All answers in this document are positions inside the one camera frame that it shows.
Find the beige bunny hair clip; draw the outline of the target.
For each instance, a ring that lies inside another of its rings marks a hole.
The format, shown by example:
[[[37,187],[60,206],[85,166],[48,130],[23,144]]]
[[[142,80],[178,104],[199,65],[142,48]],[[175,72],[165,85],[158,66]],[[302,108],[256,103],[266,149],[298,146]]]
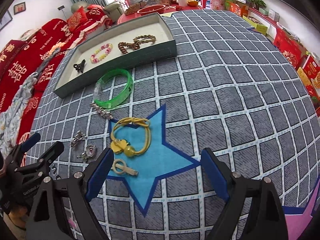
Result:
[[[127,166],[123,159],[115,159],[112,164],[112,171],[115,174],[128,174],[130,176],[138,176],[138,171]]]

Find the silver purple heart pendant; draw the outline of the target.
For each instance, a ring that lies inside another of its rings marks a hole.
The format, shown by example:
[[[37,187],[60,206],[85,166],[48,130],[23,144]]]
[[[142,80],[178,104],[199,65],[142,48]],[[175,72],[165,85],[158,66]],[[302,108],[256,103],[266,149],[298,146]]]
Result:
[[[84,162],[88,162],[89,159],[95,157],[97,152],[97,147],[95,145],[87,145],[84,152],[77,156],[77,158],[82,159]]]

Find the silver crystal pendant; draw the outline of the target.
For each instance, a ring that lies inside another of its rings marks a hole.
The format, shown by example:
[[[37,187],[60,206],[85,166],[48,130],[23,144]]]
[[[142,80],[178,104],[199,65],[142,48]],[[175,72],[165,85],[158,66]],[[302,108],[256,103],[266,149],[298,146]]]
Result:
[[[81,131],[77,131],[76,135],[71,139],[70,147],[74,148],[78,142],[85,140],[87,137],[85,133],[82,133]]]

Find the black claw hair clip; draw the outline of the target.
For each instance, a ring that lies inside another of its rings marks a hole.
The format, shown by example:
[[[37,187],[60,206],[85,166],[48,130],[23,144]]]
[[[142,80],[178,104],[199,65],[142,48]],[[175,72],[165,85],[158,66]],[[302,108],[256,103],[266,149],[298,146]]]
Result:
[[[76,63],[73,65],[73,68],[78,72],[78,73],[83,73],[84,72],[84,67],[86,65],[86,60],[83,59],[80,63]]]

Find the green translucent bangle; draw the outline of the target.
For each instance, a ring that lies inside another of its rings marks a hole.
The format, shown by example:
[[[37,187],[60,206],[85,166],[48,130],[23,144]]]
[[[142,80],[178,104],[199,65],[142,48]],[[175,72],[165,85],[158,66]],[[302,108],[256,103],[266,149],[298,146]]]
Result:
[[[113,86],[112,96],[107,99],[104,96],[106,85],[110,85],[111,81],[116,77],[125,77],[126,82],[121,87]],[[103,109],[114,109],[121,105],[133,91],[133,78],[131,73],[125,69],[113,69],[104,74],[95,84],[93,92],[93,102]]]

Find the silver star hair clip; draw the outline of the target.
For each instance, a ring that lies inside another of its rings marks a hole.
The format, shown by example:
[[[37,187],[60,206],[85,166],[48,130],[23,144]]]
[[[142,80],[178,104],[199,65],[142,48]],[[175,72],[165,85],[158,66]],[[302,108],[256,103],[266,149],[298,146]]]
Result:
[[[98,106],[96,103],[89,104],[102,118],[107,120],[113,119],[112,113],[109,109],[104,109],[103,107]]]

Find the green jewelry tray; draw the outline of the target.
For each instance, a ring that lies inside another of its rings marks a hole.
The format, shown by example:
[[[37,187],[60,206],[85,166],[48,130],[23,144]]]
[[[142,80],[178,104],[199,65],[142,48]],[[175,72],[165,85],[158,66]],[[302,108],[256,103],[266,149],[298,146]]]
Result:
[[[138,36],[153,35],[155,42],[141,44],[138,50],[127,48],[123,54],[118,48],[120,42],[132,43]],[[111,52],[98,63],[91,62],[91,56],[102,45],[112,44]],[[69,50],[59,65],[59,77],[54,93],[65,98],[69,94],[99,80],[112,69],[131,69],[155,61],[170,59],[177,56],[175,38],[164,19],[158,13],[135,18],[116,25],[82,44]],[[83,73],[78,73],[73,65],[86,60]]]

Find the grey floral cloth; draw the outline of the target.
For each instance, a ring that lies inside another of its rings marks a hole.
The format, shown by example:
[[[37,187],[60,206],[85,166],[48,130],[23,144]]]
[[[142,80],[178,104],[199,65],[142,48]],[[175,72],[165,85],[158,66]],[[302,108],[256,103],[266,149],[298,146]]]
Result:
[[[27,104],[31,98],[33,88],[44,73],[44,69],[49,66],[49,61],[55,57],[61,48],[55,48],[45,59],[37,70],[31,73],[20,85],[9,108],[1,113],[1,157],[4,159],[10,151],[17,145],[17,136],[20,129],[21,118]]]

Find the grey checked tablecloth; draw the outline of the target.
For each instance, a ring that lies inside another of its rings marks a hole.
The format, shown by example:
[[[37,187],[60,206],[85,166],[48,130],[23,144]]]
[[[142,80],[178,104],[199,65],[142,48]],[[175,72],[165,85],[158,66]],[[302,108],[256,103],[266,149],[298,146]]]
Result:
[[[246,178],[271,178],[285,206],[306,207],[319,177],[319,123],[294,68],[228,11],[176,12],[177,56],[133,68],[133,93],[112,111],[150,119],[146,182],[110,176],[91,207],[112,239],[205,239],[223,209],[205,170],[211,148]],[[178,174],[168,176],[174,168]]]

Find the red wedding bedspread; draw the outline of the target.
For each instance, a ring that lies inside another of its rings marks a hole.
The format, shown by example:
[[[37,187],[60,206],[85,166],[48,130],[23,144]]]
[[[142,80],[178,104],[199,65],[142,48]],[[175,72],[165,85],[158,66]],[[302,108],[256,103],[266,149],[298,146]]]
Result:
[[[27,101],[27,109],[22,111],[22,124],[14,129],[14,132],[17,132],[16,142],[31,130],[42,94],[67,50],[84,42],[89,34],[98,33],[112,25],[112,20],[98,5],[90,5],[88,10],[80,7],[78,12],[81,20],[77,22],[76,27],[70,25],[74,23],[75,15],[72,15],[67,21],[54,18],[43,25],[12,59],[1,78],[1,112],[4,112],[11,105],[14,95],[25,79],[36,72],[44,60],[49,59],[49,52],[53,46],[59,42],[64,43],[37,78],[37,83],[31,91],[31,98]]]

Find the red square pillow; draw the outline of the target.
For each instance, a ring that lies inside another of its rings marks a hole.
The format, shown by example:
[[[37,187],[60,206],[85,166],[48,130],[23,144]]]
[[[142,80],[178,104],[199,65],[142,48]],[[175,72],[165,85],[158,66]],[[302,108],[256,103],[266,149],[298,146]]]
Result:
[[[87,22],[88,18],[83,7],[80,7],[72,16],[67,20],[68,28],[73,32],[78,26]]]

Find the round red table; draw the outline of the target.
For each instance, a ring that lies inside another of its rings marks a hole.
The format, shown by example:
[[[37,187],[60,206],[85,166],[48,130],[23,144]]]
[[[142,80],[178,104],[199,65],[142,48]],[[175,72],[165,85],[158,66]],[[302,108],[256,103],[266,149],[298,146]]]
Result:
[[[166,6],[164,8],[164,12],[163,13],[164,14],[170,14],[170,13],[176,12],[176,7],[177,7],[177,4],[174,5],[174,6]],[[200,5],[197,5],[196,7],[190,7],[190,6],[182,7],[182,11],[184,11],[184,10],[196,10],[196,9],[202,10],[203,7],[201,7]],[[120,16],[120,18],[117,20],[117,24],[121,24],[121,23],[130,21],[132,19],[138,18],[138,17],[141,17],[141,14],[139,14],[137,12],[135,12],[134,14],[131,14],[131,15],[122,14]]]

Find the red colander bowl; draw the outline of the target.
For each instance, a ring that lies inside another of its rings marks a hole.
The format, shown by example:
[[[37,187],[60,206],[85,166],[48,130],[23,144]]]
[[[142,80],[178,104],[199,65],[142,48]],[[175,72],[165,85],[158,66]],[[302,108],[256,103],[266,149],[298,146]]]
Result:
[[[155,4],[155,5],[150,5],[150,6],[147,6],[147,7],[142,8],[142,9],[139,9],[139,10],[137,11],[137,13],[138,13],[139,15],[141,15],[141,16],[148,15],[148,14],[152,14],[152,13],[163,14],[165,8],[166,8],[165,5]]]

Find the potted green plant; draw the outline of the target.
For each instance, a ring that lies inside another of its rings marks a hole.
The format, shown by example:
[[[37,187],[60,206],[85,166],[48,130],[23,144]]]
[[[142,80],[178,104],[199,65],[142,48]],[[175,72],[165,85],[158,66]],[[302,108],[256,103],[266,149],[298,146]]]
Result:
[[[256,10],[260,8],[266,8],[266,3],[263,0],[247,0],[250,7],[253,7]]]

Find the white mug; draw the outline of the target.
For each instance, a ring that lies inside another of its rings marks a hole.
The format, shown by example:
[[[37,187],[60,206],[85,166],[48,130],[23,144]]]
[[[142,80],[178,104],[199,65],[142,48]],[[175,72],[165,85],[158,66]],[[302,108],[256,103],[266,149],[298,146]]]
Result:
[[[188,5],[188,0],[177,0],[180,7],[186,7]]]

